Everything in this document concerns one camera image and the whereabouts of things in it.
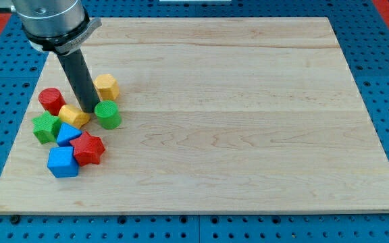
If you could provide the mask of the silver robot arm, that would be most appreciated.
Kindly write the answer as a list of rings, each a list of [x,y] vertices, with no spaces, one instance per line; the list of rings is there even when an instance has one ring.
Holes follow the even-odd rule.
[[[13,0],[13,10],[37,51],[69,55],[99,28],[100,18],[90,19],[81,0]]]

